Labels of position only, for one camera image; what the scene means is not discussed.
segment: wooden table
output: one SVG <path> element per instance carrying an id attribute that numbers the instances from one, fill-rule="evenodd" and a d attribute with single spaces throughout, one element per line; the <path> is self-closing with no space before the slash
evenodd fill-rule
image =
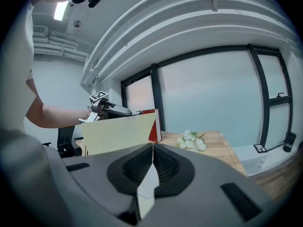
<path id="1" fill-rule="evenodd" d="M 215 157 L 221 161 L 224 161 L 246 176 L 246 172 L 241 161 L 234 153 L 228 141 L 219 131 L 201 132 L 198 133 L 198 136 L 201 136 L 202 134 L 204 134 L 203 139 L 205 140 L 206 151 L 197 150 L 195 151 L 196 153 Z M 162 141 L 159 143 L 175 146 L 177 143 L 177 138 L 181 137 L 182 135 L 183 134 L 162 132 Z M 85 155 L 86 147 L 84 142 L 82 140 L 78 140 L 76 141 L 76 144 L 82 148 L 82 155 Z"/>

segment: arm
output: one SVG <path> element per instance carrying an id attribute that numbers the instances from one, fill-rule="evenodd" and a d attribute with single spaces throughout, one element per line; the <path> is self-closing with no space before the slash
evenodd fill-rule
<path id="1" fill-rule="evenodd" d="M 51 105 L 45 105 L 35 87 L 34 80 L 28 80 L 27 85 L 36 94 L 36 98 L 27 112 L 30 122 L 41 128 L 63 128 L 80 124 L 78 119 L 85 119 L 89 110 L 68 110 Z"/>

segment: wooden floor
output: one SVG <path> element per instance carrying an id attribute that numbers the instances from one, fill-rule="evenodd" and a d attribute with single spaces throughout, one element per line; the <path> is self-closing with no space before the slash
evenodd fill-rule
<path id="1" fill-rule="evenodd" d="M 303 170 L 303 147 L 283 164 L 255 176 L 251 176 L 269 196 L 278 200 L 290 192 Z"/>

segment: air vent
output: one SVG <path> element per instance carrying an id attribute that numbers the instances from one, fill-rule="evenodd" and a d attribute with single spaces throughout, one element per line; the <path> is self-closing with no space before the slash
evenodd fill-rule
<path id="1" fill-rule="evenodd" d="M 33 36 L 46 37 L 48 33 L 48 27 L 46 26 L 34 26 Z"/>

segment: black window frame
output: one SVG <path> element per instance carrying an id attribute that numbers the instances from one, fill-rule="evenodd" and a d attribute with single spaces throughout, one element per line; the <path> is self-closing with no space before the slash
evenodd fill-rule
<path id="1" fill-rule="evenodd" d="M 178 62 L 178 61 L 196 57 L 196 56 L 207 55 L 207 54 L 212 54 L 212 53 L 220 53 L 220 52 L 231 52 L 231 51 L 248 51 L 251 55 L 253 63 L 255 64 L 255 68 L 257 70 L 258 79 L 259 79 L 260 86 L 261 86 L 262 101 L 263 101 L 262 102 L 262 104 L 263 104 L 263 124 L 262 124 L 261 136 L 259 138 L 258 144 L 262 145 L 265 148 L 265 143 L 267 140 L 268 128 L 269 128 L 270 107 L 288 103 L 289 104 L 289 119 L 288 119 L 287 132 L 291 131 L 292 122 L 293 122 L 293 95 L 292 95 L 290 78 L 289 78 L 287 67 L 286 67 L 284 59 L 282 57 L 282 54 L 281 54 L 280 50 L 276 49 L 276 48 L 256 46 L 256 45 L 252 45 L 252 44 L 224 45 L 224 46 L 216 46 L 216 47 L 204 48 L 204 49 L 200 49 L 200 50 L 187 52 L 187 53 L 180 54 L 178 56 L 174 56 L 172 58 L 169 58 L 167 60 L 164 60 L 164 61 L 161 61 L 158 63 L 153 63 L 150 67 L 121 81 L 122 105 L 124 107 L 127 107 L 126 87 L 140 79 L 143 79 L 144 77 L 151 76 L 151 82 L 152 82 L 151 86 L 152 86 L 152 91 L 153 91 L 155 108 L 159 109 L 161 130 L 165 131 L 164 110 L 163 110 L 162 94 L 161 94 L 158 68 L 170 65 L 170 64 Z M 280 65 L 282 67 L 285 81 L 286 81 L 288 96 L 281 96 L 281 97 L 271 98 L 271 99 L 269 98 L 268 86 L 267 86 L 267 82 L 266 82 L 265 73 L 263 71 L 263 67 L 262 67 L 262 64 L 260 62 L 258 55 L 276 56 L 278 58 Z M 275 146 L 267 151 L 273 150 L 279 146 L 281 146 L 281 145 Z"/>

